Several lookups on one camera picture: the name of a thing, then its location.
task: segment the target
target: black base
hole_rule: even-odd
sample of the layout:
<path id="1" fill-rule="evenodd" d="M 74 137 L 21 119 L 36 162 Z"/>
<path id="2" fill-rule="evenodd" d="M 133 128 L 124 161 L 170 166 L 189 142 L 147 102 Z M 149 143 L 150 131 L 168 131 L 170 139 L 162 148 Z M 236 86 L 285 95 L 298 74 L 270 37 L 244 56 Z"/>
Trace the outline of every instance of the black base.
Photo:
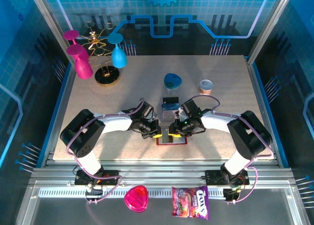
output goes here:
<path id="1" fill-rule="evenodd" d="M 103 170 L 102 175 L 97 175 L 99 177 L 109 177 L 109 176 L 117 176 L 119 175 L 118 170 Z M 74 185 L 76 186 L 87 186 L 89 183 L 92 183 L 93 185 L 99 185 L 99 186 L 115 186 L 118 183 L 118 179 L 108 179 L 108 180 L 98 180 L 93 179 L 90 176 L 88 176 L 83 170 L 78 170 Z"/>
<path id="2" fill-rule="evenodd" d="M 108 69 L 106 66 L 104 66 L 97 70 L 95 73 L 95 80 L 98 82 L 98 84 L 104 86 L 115 84 L 119 80 L 119 77 L 120 77 L 119 70 L 111 65 L 108 66 Z"/>
<path id="3" fill-rule="evenodd" d="M 205 177 L 202 177 L 202 179 L 206 180 L 208 186 L 226 185 L 222 180 L 221 170 L 206 170 Z M 240 186 L 243 185 L 243 181 L 245 185 L 250 185 L 246 170 L 242 170 L 235 178 L 231 179 L 229 185 Z"/>

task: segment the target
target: gray floor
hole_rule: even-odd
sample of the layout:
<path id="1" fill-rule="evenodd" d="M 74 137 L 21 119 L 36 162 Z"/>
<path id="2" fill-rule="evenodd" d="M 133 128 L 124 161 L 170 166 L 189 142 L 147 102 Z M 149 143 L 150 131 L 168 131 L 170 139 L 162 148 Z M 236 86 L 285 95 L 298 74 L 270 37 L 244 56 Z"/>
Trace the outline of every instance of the gray floor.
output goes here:
<path id="1" fill-rule="evenodd" d="M 286 198 L 280 190 L 255 190 L 247 200 L 227 205 L 210 200 L 210 221 L 172 217 L 172 200 L 150 199 L 141 214 L 130 211 L 122 198 L 89 205 L 81 198 L 41 198 L 33 225 L 291 225 Z"/>

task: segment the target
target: beige tabletop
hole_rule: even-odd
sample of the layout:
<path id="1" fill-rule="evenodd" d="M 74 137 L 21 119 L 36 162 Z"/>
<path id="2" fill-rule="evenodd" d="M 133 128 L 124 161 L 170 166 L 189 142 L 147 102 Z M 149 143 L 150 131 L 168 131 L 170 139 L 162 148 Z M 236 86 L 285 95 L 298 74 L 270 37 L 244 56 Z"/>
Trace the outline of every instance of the beige tabletop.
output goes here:
<path id="1" fill-rule="evenodd" d="M 107 59 L 101 57 L 97 62 Z M 182 78 L 176 94 L 180 103 L 197 95 L 200 81 L 209 79 L 214 84 L 211 94 L 221 102 L 217 111 L 243 113 L 251 110 L 262 120 L 243 56 L 128 56 L 128 64 L 121 70 L 121 78 L 115 85 L 104 87 L 97 84 L 94 77 L 82 80 L 76 76 L 61 129 L 82 109 L 116 113 L 136 107 L 141 97 L 161 116 L 162 98 L 169 96 L 163 84 L 167 73 Z M 216 104 L 207 97 L 198 97 L 195 102 L 201 109 Z M 139 133 L 117 131 L 102 134 L 94 152 L 99 159 L 228 159 L 236 150 L 230 134 L 218 130 L 207 130 L 187 141 L 187 145 L 158 146 L 156 139 L 144 140 Z M 72 159 L 65 153 L 61 140 L 53 159 Z"/>

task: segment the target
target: tin can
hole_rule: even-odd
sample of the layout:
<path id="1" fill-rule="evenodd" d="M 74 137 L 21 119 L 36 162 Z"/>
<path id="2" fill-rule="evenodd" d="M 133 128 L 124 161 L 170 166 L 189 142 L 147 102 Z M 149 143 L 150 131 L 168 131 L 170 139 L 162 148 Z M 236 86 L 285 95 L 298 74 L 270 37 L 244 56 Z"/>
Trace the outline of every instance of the tin can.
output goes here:
<path id="1" fill-rule="evenodd" d="M 213 87 L 214 87 L 214 84 L 212 84 L 211 81 L 204 79 L 204 80 L 201 80 L 198 91 L 202 95 L 210 95 Z"/>

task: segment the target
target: purple bag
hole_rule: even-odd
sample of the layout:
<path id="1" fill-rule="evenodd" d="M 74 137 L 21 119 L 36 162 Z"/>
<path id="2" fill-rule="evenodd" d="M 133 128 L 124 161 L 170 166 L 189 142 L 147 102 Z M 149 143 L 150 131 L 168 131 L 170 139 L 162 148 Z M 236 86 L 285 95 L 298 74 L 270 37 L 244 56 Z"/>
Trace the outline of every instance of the purple bag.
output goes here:
<path id="1" fill-rule="evenodd" d="M 172 188 L 172 215 L 182 218 L 209 220 L 207 186 L 195 188 Z"/>

